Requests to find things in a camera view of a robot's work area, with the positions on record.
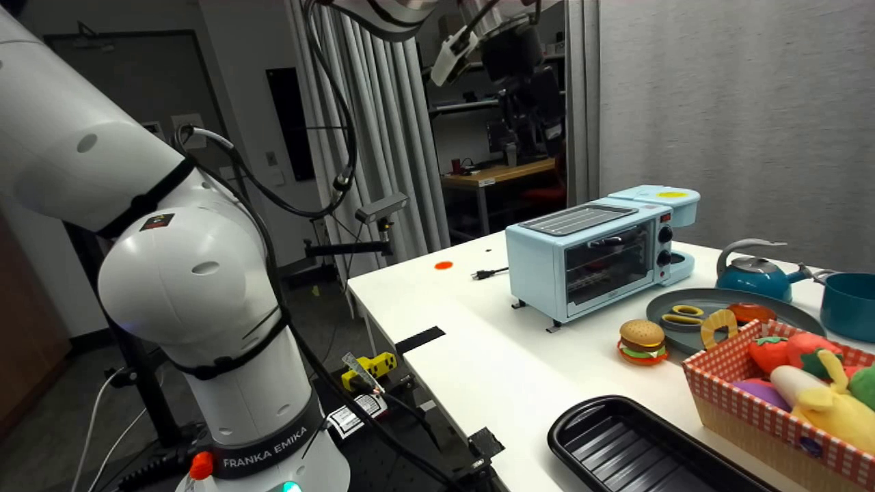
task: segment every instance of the cabinet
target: cabinet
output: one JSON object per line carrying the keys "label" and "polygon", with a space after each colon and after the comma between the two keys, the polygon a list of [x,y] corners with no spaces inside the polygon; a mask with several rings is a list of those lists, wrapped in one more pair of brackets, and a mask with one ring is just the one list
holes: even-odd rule
{"label": "cabinet", "polygon": [[0,438],[61,374],[68,337],[0,217]]}

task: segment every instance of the blue bowl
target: blue bowl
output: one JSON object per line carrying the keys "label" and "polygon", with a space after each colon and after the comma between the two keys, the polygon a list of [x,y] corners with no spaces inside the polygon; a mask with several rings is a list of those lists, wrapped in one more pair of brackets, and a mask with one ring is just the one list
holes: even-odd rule
{"label": "blue bowl", "polygon": [[824,288],[824,328],[846,339],[875,343],[875,273],[833,273]]}

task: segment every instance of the wall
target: wall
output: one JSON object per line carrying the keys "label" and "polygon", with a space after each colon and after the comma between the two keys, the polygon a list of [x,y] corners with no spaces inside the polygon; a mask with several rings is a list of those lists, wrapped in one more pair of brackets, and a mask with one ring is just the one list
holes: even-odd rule
{"label": "wall", "polygon": [[[230,116],[237,121],[237,142],[252,169],[295,209],[318,209],[318,187],[295,183],[289,156],[274,109],[267,68],[295,65],[293,34],[278,0],[200,0],[217,68],[228,84]],[[308,222],[262,202],[275,263],[303,257],[312,239]]]}
{"label": "wall", "polygon": [[875,2],[601,2],[601,191],[702,194],[684,239],[873,270]]}

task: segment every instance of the wire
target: wire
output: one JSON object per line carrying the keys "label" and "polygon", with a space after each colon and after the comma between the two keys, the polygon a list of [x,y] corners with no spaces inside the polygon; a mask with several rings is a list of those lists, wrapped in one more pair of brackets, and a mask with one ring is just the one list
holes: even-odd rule
{"label": "wire", "polygon": [[359,140],[355,140],[355,125],[352,125],[352,113],[348,108],[348,98],[344,94],[340,90],[340,83],[334,76],[334,72],[329,68],[329,61],[318,45],[318,37],[315,37],[315,15],[312,15],[315,2],[308,0],[307,2],[307,45],[308,45],[308,52],[312,58],[318,61],[318,65],[326,72],[326,80],[329,80],[329,87],[331,87],[331,97],[336,98],[336,108],[340,108],[340,116],[342,116],[342,135],[344,135],[344,147],[348,147],[348,165],[342,168],[342,172],[334,179],[334,198],[326,209],[318,209],[318,210],[307,210],[307,209],[295,209],[289,202],[284,202],[278,194],[274,194],[267,187],[262,187],[256,181],[256,176],[245,168],[240,151],[221,135],[217,132],[207,132],[207,130],[191,130],[191,135],[200,135],[210,142],[219,142],[219,147],[223,147],[223,153],[230,153],[233,160],[233,168],[240,169],[245,176],[245,181],[262,191],[275,209],[293,214],[293,217],[303,217],[303,220],[326,220],[331,217],[342,202],[344,198],[349,194],[352,190],[352,181],[355,181],[355,162],[359,162]]}
{"label": "wire", "polygon": [[141,421],[141,417],[144,417],[144,408],[141,408],[141,410],[129,421],[129,427],[115,438],[115,444],[111,444],[110,451],[103,453],[100,468],[98,468],[98,473],[94,477],[88,492],[95,492],[95,488],[100,485],[100,477],[103,477],[103,471],[107,471],[115,448],[132,436],[132,430]]}
{"label": "wire", "polygon": [[334,214],[331,214],[331,220],[352,239],[355,232],[342,222],[342,220],[336,220]]}
{"label": "wire", "polygon": [[98,395],[94,396],[91,418],[88,418],[88,432],[85,432],[85,440],[81,440],[80,464],[76,464],[76,477],[73,477],[70,492],[80,490],[80,479],[81,479],[81,468],[85,468],[85,459],[88,459],[91,438],[94,438],[94,425],[98,421],[98,408],[100,408],[103,392],[110,389],[110,384],[111,384],[117,374],[120,374],[120,369],[111,373],[111,374],[100,384]]}
{"label": "wire", "polygon": [[474,280],[475,280],[475,281],[485,281],[485,280],[490,280],[490,276],[494,276],[494,273],[504,273],[504,270],[508,270],[508,268],[475,270]]}
{"label": "wire", "polygon": [[240,151],[221,135],[210,132],[210,130],[191,130],[195,135],[204,136],[207,142],[217,142],[230,160],[233,160],[233,168],[244,172],[244,179],[248,183],[255,183],[256,191],[262,191],[275,209],[293,214],[293,217],[303,217],[303,220],[322,220],[329,214],[334,214],[340,209],[340,202],[344,199],[344,191],[336,194],[326,209],[319,210],[307,210],[307,209],[295,209],[289,202],[284,202],[278,194],[274,194],[267,187],[262,187],[256,181],[256,176],[245,168]]}
{"label": "wire", "polygon": [[[352,235],[352,244],[360,242],[360,232],[363,232],[363,225],[359,225],[359,231],[355,231],[355,235]],[[355,254],[348,254],[348,257],[344,257],[348,276],[352,276],[352,265],[355,265]]]}

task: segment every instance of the baking tray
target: baking tray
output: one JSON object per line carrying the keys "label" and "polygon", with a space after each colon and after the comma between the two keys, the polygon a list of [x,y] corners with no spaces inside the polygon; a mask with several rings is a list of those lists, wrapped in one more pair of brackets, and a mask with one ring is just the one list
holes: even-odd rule
{"label": "baking tray", "polygon": [[661,314],[666,314],[673,306],[701,306],[709,318],[712,311],[725,310],[729,303],[761,303],[770,310],[777,321],[796,325],[802,332],[826,337],[824,325],[813,314],[774,299],[735,294],[735,289],[673,289],[673,294],[655,295],[649,303],[649,321],[664,328],[664,337],[673,350],[692,356],[702,350],[701,328],[684,325],[684,324],[664,324]]}
{"label": "baking tray", "polygon": [[550,427],[546,444],[590,490],[774,490],[625,396],[569,408]]}

